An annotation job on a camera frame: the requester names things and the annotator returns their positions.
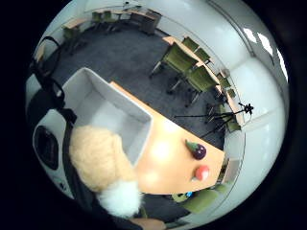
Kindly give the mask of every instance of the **green chair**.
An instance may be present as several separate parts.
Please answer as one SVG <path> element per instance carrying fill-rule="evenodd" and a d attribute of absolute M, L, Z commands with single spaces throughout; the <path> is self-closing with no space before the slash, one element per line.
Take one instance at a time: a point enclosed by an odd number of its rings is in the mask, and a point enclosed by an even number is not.
<path fill-rule="evenodd" d="M 230 98 L 235 98 L 236 97 L 236 93 L 234 92 L 233 89 L 228 89 L 227 90 L 227 94 L 230 96 Z"/>
<path fill-rule="evenodd" d="M 226 183 L 219 184 L 214 188 L 214 190 L 219 192 L 220 194 L 224 194 L 228 190 L 228 186 Z"/>
<path fill-rule="evenodd" d="M 109 33 L 111 29 L 114 29 L 114 24 L 118 21 L 117 19 L 112 18 L 111 11 L 104 11 L 103 21 L 108 24 L 106 28 L 106 32 Z"/>
<path fill-rule="evenodd" d="M 175 194 L 175 195 L 172 195 L 172 198 L 175 202 L 180 203 L 188 199 L 189 197 L 186 196 L 185 194 Z"/>
<path fill-rule="evenodd" d="M 210 55 L 208 55 L 201 47 L 197 49 L 195 54 L 203 61 L 203 63 L 208 64 L 209 62 L 211 62 Z"/>
<path fill-rule="evenodd" d="M 195 50 L 199 47 L 199 44 L 192 40 L 189 36 L 184 37 L 182 44 L 193 52 L 195 52 Z"/>
<path fill-rule="evenodd" d="M 218 196 L 219 193 L 214 190 L 201 190 L 194 197 L 187 199 L 181 206 L 189 212 L 197 214 L 208 208 Z"/>
<path fill-rule="evenodd" d="M 177 83 L 168 90 L 168 93 L 172 93 L 176 87 L 182 82 L 182 79 L 185 78 L 189 70 L 196 65 L 198 61 L 187 55 L 180 47 L 174 42 L 172 46 L 169 46 L 162 60 L 159 61 L 150 74 L 150 78 L 153 77 L 153 74 L 157 72 L 157 69 L 163 66 L 164 64 L 170 66 L 175 70 L 181 78 Z"/>
<path fill-rule="evenodd" d="M 224 78 L 222 75 L 218 74 L 217 75 L 217 79 L 219 80 L 220 86 L 222 88 L 229 88 L 229 87 L 231 87 L 231 84 L 229 83 L 228 79 Z"/>
<path fill-rule="evenodd" d="M 94 24 L 94 31 L 96 31 L 104 22 L 102 14 L 100 12 L 92 13 L 92 23 Z"/>
<path fill-rule="evenodd" d="M 141 213 L 141 217 L 142 217 L 142 218 L 144 218 L 144 219 L 147 219 L 147 218 L 148 218 L 144 206 L 141 206 L 141 208 L 140 208 L 140 213 Z"/>
<path fill-rule="evenodd" d="M 217 85 L 204 66 L 200 66 L 188 73 L 187 81 L 195 89 L 196 95 L 189 104 L 185 105 L 186 107 L 193 104 L 202 92 L 208 91 Z"/>
<path fill-rule="evenodd" d="M 227 122 L 227 128 L 228 128 L 229 132 L 241 130 L 240 125 L 234 119 L 232 119 L 231 121 Z"/>
<path fill-rule="evenodd" d="M 78 45 L 78 37 L 81 34 L 79 28 L 69 29 L 67 27 L 63 28 L 64 43 L 66 44 L 65 50 L 68 51 L 70 55 L 73 54 L 74 48 Z"/>
<path fill-rule="evenodd" d="M 222 92 L 218 92 L 218 95 L 216 96 L 216 99 L 219 99 L 221 96 L 225 97 L 225 90 L 229 87 L 231 87 L 231 84 L 229 83 L 227 78 L 224 78 L 221 74 L 218 74 L 217 79 L 219 80 L 220 86 L 222 88 Z"/>

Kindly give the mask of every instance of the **desk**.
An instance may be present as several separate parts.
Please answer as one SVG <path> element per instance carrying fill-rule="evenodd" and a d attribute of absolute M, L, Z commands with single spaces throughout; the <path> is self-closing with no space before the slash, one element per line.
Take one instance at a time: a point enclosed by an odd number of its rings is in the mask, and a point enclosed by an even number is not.
<path fill-rule="evenodd" d="M 183 194 L 216 184 L 224 161 L 222 150 L 168 120 L 115 82 L 111 85 L 153 116 L 152 132 L 135 166 L 141 192 L 153 195 Z M 185 146 L 185 139 L 206 147 L 207 153 L 202 160 L 193 158 L 190 150 Z M 191 181 L 195 169 L 202 164 L 209 167 L 209 176 L 205 181 Z"/>
<path fill-rule="evenodd" d="M 35 60 L 37 62 L 40 62 L 43 59 L 44 51 L 45 51 L 45 43 L 43 41 L 42 43 L 39 44 L 39 47 L 37 48 L 37 51 L 35 53 Z"/>
<path fill-rule="evenodd" d="M 174 38 L 173 36 L 164 36 L 163 37 L 163 40 L 166 41 L 167 43 L 169 43 L 170 45 L 172 45 L 174 42 L 180 47 L 180 49 L 182 51 L 184 51 L 184 53 L 186 53 L 188 56 L 190 56 L 191 58 L 194 58 L 195 60 L 198 61 L 197 63 L 197 66 L 204 66 L 205 69 L 208 71 L 208 73 L 210 74 L 211 78 L 219 83 L 219 80 L 218 78 L 216 77 L 216 75 L 212 72 L 212 70 L 210 68 L 208 68 L 206 66 L 206 64 L 203 63 L 203 61 L 195 54 L 193 53 L 193 51 L 191 51 L 189 48 L 187 48 L 184 44 L 182 44 L 181 41 L 179 41 L 178 39 Z M 217 85 L 216 86 L 217 90 L 222 93 L 223 89 L 221 88 L 220 85 Z M 237 112 L 239 110 L 241 110 L 241 108 L 239 107 L 239 105 L 237 105 L 234 100 L 228 95 L 227 92 L 225 92 L 226 94 L 226 98 L 227 98 L 227 101 L 228 101 L 228 104 L 229 104 L 229 107 L 230 109 L 233 111 L 233 112 Z M 236 119 L 237 119 L 237 122 L 239 123 L 239 125 L 242 125 L 244 123 L 244 120 L 243 120 L 243 115 L 238 113 L 235 115 L 236 116 Z"/>
<path fill-rule="evenodd" d="M 76 18 L 76 19 L 72 19 L 69 22 L 65 23 L 63 26 L 68 29 L 73 29 L 75 27 L 79 27 L 85 21 L 87 21 L 87 19 L 85 18 Z"/>
<path fill-rule="evenodd" d="M 144 17 L 148 17 L 148 18 L 150 18 L 152 20 L 155 20 L 154 16 L 148 15 L 145 12 L 142 12 L 142 11 L 128 11 L 128 12 L 129 13 L 133 13 L 133 14 L 137 14 L 137 15 L 141 15 L 141 16 L 144 16 Z"/>

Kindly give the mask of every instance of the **white wall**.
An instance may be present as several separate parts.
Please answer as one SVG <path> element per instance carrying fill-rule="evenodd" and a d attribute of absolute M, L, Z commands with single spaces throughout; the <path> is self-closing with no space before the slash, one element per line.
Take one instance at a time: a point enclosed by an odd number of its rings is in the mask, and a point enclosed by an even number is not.
<path fill-rule="evenodd" d="M 251 104 L 252 119 L 283 106 L 282 96 L 271 72 L 256 57 L 250 57 L 243 64 L 231 70 L 242 104 Z M 244 113 L 245 121 L 249 114 Z"/>
<path fill-rule="evenodd" d="M 228 69 L 249 57 L 241 37 L 205 1 L 151 0 L 145 7 L 162 14 L 158 29 L 179 39 L 190 35 L 201 40 L 209 48 L 208 53 Z"/>
<path fill-rule="evenodd" d="M 253 35 L 257 39 L 257 43 L 250 42 L 254 54 L 262 61 L 262 63 L 270 70 L 282 92 L 285 108 L 288 113 L 289 109 L 289 88 L 287 80 L 281 70 L 279 58 L 276 51 L 276 43 L 266 25 L 261 21 L 259 16 L 241 0 L 212 0 L 224 9 L 232 19 L 242 28 L 248 28 L 253 31 Z M 263 48 L 262 43 L 257 35 L 260 33 L 268 38 L 273 49 L 273 63 L 270 54 Z"/>
<path fill-rule="evenodd" d="M 287 122 L 278 87 L 259 59 L 251 57 L 232 71 L 232 78 L 242 102 L 251 103 L 255 108 L 252 119 L 242 128 L 242 133 L 246 135 L 246 146 L 242 152 L 240 174 L 228 198 L 212 214 L 213 219 L 238 206 L 263 181 L 280 151 Z M 242 141 L 238 133 L 234 133 L 233 138 Z M 226 139 L 224 144 L 227 154 L 235 154 L 241 150 L 238 149 L 237 141 L 230 142 Z"/>

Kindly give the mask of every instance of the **conference room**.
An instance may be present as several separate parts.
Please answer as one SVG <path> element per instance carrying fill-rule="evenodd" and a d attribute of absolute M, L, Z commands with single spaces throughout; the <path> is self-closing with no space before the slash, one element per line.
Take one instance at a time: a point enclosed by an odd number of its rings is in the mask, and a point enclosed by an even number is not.
<path fill-rule="evenodd" d="M 53 72 L 75 127 L 121 136 L 144 195 L 139 218 L 168 229 L 218 219 L 253 193 L 279 153 L 287 72 L 240 0 L 71 1 L 34 58 Z M 37 88 L 30 76 L 26 106 Z"/>

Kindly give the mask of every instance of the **chair leg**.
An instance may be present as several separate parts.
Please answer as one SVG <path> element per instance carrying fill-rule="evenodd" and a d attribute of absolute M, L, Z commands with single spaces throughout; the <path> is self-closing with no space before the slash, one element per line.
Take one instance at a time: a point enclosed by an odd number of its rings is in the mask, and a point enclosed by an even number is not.
<path fill-rule="evenodd" d="M 192 101 L 189 104 L 186 104 L 185 107 L 188 107 L 189 105 L 193 104 L 198 97 L 200 96 L 201 92 L 197 92 L 197 94 L 194 96 L 194 98 L 192 99 Z"/>
<path fill-rule="evenodd" d="M 97 28 L 98 28 L 98 23 L 97 22 L 94 22 L 94 26 L 93 26 L 93 32 L 96 32 L 97 31 Z"/>
<path fill-rule="evenodd" d="M 219 99 L 222 95 L 223 95 L 223 89 L 222 92 L 218 91 L 218 95 L 215 97 L 215 100 Z"/>
<path fill-rule="evenodd" d="M 70 56 L 72 56 L 74 54 L 74 48 L 75 48 L 75 45 L 76 45 L 76 39 L 75 38 L 72 38 L 69 42 L 69 47 L 68 47 L 68 54 Z"/>
<path fill-rule="evenodd" d="M 211 116 L 211 117 L 207 117 L 207 119 L 206 119 L 206 121 L 204 121 L 204 123 L 205 123 L 205 124 L 208 124 L 208 123 L 212 122 L 212 121 L 213 121 L 213 119 L 214 119 L 214 117 L 213 117 L 213 116 Z"/>
<path fill-rule="evenodd" d="M 159 68 L 159 67 L 161 66 L 161 63 L 162 63 L 162 62 L 159 61 L 159 62 L 155 65 L 155 67 L 153 68 L 152 72 L 150 73 L 150 79 L 153 77 L 153 74 L 155 74 L 156 69 Z"/>
<path fill-rule="evenodd" d="M 108 24 L 108 26 L 106 28 L 106 35 L 108 35 L 110 33 L 111 29 L 112 29 L 112 25 Z"/>
<path fill-rule="evenodd" d="M 96 23 L 96 24 L 95 24 L 95 28 L 94 28 L 94 32 L 99 31 L 99 29 L 101 28 L 101 26 L 102 26 L 102 23 L 101 23 L 101 22 Z"/>
<path fill-rule="evenodd" d="M 224 126 L 221 126 L 219 129 L 218 129 L 218 132 L 222 131 L 224 128 Z"/>
<path fill-rule="evenodd" d="M 210 115 L 210 114 L 212 113 L 214 106 L 215 106 L 215 105 L 214 105 L 214 104 L 211 104 L 211 103 L 208 103 L 208 104 L 207 104 L 206 109 L 209 110 L 209 111 L 207 112 L 207 114 Z"/>
<path fill-rule="evenodd" d="M 166 93 L 168 93 L 168 94 L 173 94 L 174 90 L 175 90 L 181 83 L 182 83 L 182 79 L 179 79 L 179 80 L 176 82 L 176 84 L 174 84 L 174 86 L 173 86 L 171 89 L 169 89 L 169 90 L 166 91 Z"/>

